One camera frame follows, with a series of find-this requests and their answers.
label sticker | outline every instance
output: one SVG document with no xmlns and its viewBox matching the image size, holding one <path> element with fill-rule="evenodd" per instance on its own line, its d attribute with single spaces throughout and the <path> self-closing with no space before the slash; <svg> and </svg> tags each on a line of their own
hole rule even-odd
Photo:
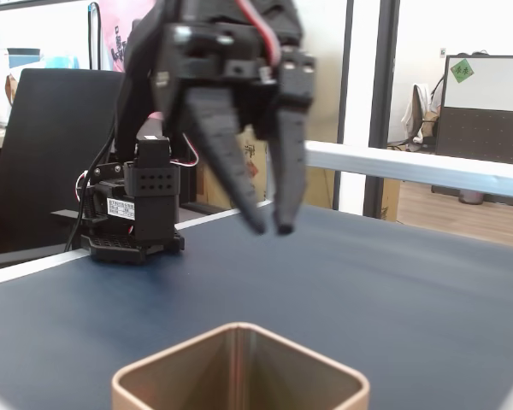
<svg viewBox="0 0 513 410">
<path fill-rule="evenodd" d="M 109 203 L 109 215 L 117 216 L 125 220 L 135 220 L 135 204 L 106 198 Z"/>
<path fill-rule="evenodd" d="M 469 77 L 471 77 L 473 74 L 473 69 L 468 63 L 467 59 L 461 60 L 456 66 L 451 68 L 452 73 L 454 74 L 454 78 L 458 83 L 462 83 Z"/>
</svg>

trash can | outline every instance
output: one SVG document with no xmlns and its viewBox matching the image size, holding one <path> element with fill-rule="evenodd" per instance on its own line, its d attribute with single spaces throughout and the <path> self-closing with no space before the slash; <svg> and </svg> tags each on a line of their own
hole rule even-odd
<svg viewBox="0 0 513 410">
<path fill-rule="evenodd" d="M 263 328 L 224 325 L 117 372 L 113 410 L 367 410 L 360 373 Z"/>
<path fill-rule="evenodd" d="M 460 190 L 458 200 L 468 205 L 481 205 L 485 201 L 485 194 L 474 190 Z"/>
</svg>

wooden floor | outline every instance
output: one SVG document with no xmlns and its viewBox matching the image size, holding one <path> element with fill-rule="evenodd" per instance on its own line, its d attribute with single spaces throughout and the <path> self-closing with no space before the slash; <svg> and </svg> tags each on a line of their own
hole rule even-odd
<svg viewBox="0 0 513 410">
<path fill-rule="evenodd" d="M 454 196 L 433 194 L 425 184 L 401 184 L 398 221 L 513 246 L 513 207 L 465 205 Z"/>
</svg>

black office chair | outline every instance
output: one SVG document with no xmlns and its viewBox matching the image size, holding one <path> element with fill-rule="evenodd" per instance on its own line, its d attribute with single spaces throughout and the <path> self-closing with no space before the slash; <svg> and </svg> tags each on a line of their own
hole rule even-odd
<svg viewBox="0 0 513 410">
<path fill-rule="evenodd" d="M 109 135 L 123 74 L 24 70 L 0 155 L 0 267 L 63 251 L 74 183 Z"/>
</svg>

green sticky note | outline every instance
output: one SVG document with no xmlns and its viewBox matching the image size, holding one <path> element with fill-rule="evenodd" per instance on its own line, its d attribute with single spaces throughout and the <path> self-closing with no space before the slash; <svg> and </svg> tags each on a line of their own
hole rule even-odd
<svg viewBox="0 0 513 410">
<path fill-rule="evenodd" d="M 473 68 L 468 63 L 467 59 L 461 60 L 456 66 L 451 68 L 452 73 L 454 74 L 454 78 L 458 83 L 462 83 L 469 77 L 471 77 L 474 73 Z"/>
</svg>

